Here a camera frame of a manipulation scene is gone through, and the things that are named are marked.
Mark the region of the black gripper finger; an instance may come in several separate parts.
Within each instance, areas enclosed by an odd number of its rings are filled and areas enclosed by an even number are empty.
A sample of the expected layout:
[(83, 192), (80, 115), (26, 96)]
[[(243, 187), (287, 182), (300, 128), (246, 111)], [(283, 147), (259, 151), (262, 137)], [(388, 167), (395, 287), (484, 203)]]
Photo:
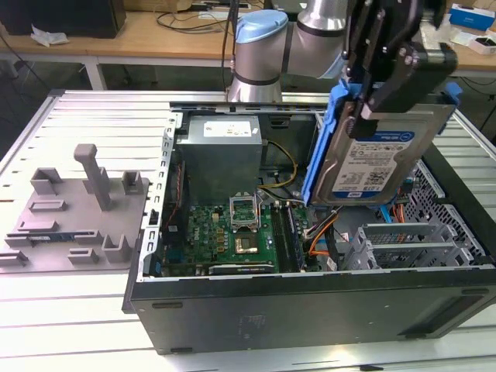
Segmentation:
[(382, 82), (390, 75), (390, 63), (382, 50), (389, 14), (389, 1), (348, 2), (343, 47), (348, 82)]
[(375, 114), (405, 113), (444, 81), (450, 75), (450, 46), (439, 43), (427, 50), (419, 42), (403, 42), (390, 67), (379, 88), (373, 88), (378, 81), (362, 83), (346, 122), (349, 138), (372, 136), (377, 130)]

